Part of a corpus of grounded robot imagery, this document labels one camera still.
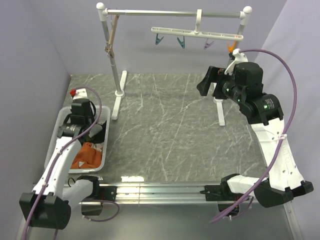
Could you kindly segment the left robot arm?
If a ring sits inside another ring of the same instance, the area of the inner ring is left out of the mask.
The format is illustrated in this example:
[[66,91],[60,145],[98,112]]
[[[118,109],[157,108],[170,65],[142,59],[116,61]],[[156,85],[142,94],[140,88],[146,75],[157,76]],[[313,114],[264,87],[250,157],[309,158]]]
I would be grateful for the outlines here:
[[87,98],[74,99],[70,113],[58,130],[55,149],[40,180],[30,193],[23,193],[19,205],[25,227],[63,230],[72,210],[84,199],[96,201],[101,195],[99,180],[94,176],[79,177],[64,189],[72,163],[100,113]]

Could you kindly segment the grey underwear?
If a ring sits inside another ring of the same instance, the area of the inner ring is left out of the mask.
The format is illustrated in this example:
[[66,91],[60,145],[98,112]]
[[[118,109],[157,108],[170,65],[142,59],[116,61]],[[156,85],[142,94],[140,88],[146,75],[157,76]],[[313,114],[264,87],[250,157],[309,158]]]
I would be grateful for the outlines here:
[[96,123],[88,132],[88,137],[90,139],[94,138],[96,135],[99,135],[101,133],[105,132],[106,123],[98,122]]

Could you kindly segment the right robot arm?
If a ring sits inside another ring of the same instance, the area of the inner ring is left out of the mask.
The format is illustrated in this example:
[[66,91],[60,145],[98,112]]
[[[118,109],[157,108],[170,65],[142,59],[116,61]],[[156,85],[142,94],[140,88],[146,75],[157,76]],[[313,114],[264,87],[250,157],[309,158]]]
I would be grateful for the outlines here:
[[314,190],[314,186],[298,170],[284,132],[280,101],[263,91],[262,80],[263,69],[257,63],[242,62],[235,65],[232,73],[209,66],[196,88],[201,96],[206,96],[210,85],[215,83],[213,97],[234,101],[246,117],[258,139],[266,166],[271,168],[250,196],[263,207],[270,208],[306,195]]

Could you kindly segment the black underwear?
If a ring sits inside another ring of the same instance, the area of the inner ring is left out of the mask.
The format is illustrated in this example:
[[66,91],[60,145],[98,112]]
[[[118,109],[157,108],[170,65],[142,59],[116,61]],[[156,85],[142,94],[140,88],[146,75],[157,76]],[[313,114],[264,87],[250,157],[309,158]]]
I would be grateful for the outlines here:
[[92,144],[101,144],[105,140],[105,134],[106,134],[106,126],[107,126],[107,121],[105,121],[105,132],[101,134],[97,134],[94,138],[89,138],[88,135],[84,138],[85,142],[92,143]]

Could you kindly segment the wooden clip hanger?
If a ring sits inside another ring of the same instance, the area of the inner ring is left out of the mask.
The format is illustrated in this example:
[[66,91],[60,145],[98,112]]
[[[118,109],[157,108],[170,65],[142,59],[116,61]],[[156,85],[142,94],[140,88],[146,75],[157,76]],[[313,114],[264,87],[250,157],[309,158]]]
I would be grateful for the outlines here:
[[115,17],[111,21],[111,32],[109,34],[109,38],[106,41],[106,46],[104,47],[105,52],[108,54],[109,57],[114,57],[114,51],[113,51],[113,44],[115,40],[116,35],[116,29],[118,24],[119,15],[115,15]]

